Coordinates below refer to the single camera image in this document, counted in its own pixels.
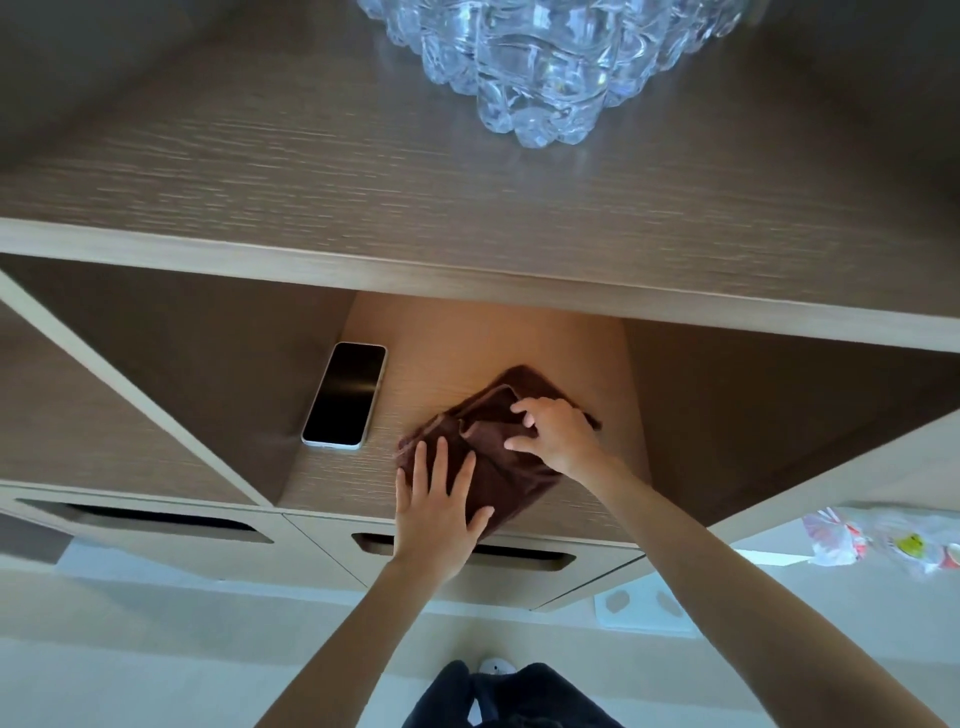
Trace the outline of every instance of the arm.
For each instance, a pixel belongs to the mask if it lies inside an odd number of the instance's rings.
[[[579,410],[524,400],[515,412],[539,436],[505,447],[532,452],[610,510],[779,726],[946,728],[840,630],[602,451]]]
[[[449,495],[446,460],[440,438],[428,488],[426,444],[420,442],[413,487],[396,472],[394,558],[257,728],[356,725],[396,646],[433,594],[463,567],[493,514],[492,507],[482,508],[467,525],[476,458],[468,456]]]

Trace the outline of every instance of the left hand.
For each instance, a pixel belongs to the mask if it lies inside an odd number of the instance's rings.
[[[392,564],[424,576],[440,587],[467,562],[477,539],[493,515],[493,507],[478,510],[467,524],[467,493],[476,455],[471,452],[446,492],[446,439],[437,440],[433,475],[427,486],[426,443],[417,443],[413,487],[403,470],[396,471],[396,539]]]

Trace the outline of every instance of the black pants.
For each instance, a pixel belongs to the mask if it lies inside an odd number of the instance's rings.
[[[546,665],[528,665],[513,675],[471,675],[460,660],[441,670],[403,728],[469,728],[474,700],[491,728],[623,728]]]

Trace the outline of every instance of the forearm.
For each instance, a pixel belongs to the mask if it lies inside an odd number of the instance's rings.
[[[617,461],[581,480],[780,726],[944,724],[839,630]]]
[[[391,562],[257,728],[353,728],[396,646],[436,590]]]

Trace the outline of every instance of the microfiber cloth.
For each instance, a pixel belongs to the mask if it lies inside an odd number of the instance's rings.
[[[449,461],[446,474],[448,493],[468,453],[471,450],[476,452],[477,462],[467,497],[467,521],[484,506],[494,508],[481,538],[489,536],[530,506],[562,477],[536,455],[503,447],[503,443],[515,435],[536,436],[535,428],[523,426],[522,412],[510,411],[511,404],[528,397],[567,400],[577,406],[540,372],[521,364],[511,367],[475,395],[421,425],[413,434],[402,438],[397,446],[396,463],[406,473],[407,482],[412,482],[417,442],[426,441],[427,464],[432,468],[437,438],[443,435]],[[587,414],[587,420],[593,429],[600,429],[600,423],[591,415]]]

